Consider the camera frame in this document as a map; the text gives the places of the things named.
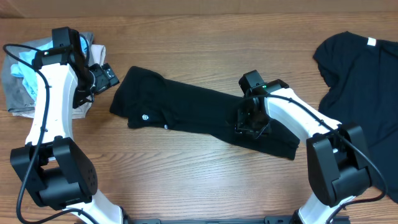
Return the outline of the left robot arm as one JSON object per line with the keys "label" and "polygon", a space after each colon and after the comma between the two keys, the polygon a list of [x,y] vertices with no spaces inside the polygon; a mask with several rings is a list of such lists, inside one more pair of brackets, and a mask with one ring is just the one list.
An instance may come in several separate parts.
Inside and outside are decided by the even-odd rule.
{"label": "left robot arm", "polygon": [[10,163],[21,180],[16,215],[21,223],[24,194],[54,215],[72,213],[85,223],[129,223],[124,209],[99,190],[96,169],[73,140],[72,111],[92,95],[95,78],[80,44],[36,50],[31,62],[13,56],[37,76],[35,115],[24,147],[11,151]]}

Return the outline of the black t-shirt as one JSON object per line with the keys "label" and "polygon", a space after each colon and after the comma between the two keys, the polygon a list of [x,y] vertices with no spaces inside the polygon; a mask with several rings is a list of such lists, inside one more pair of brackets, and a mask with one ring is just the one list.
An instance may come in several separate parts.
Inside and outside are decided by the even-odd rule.
{"label": "black t-shirt", "polygon": [[293,160],[299,139],[273,120],[263,136],[235,130],[240,97],[175,82],[133,66],[117,89],[110,113],[128,119],[128,127],[156,127],[209,134],[232,145]]}

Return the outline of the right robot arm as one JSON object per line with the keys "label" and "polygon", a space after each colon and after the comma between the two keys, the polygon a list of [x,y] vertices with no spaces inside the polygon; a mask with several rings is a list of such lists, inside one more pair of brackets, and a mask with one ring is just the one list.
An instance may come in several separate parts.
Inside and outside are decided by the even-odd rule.
{"label": "right robot arm", "polygon": [[312,194],[306,203],[283,220],[289,223],[349,223],[337,213],[358,202],[373,184],[374,164],[369,160],[363,130],[357,124],[331,119],[301,100],[282,80],[266,83],[246,74],[239,80],[244,101],[238,109],[236,129],[251,136],[268,137],[281,123],[307,148],[308,181]]}

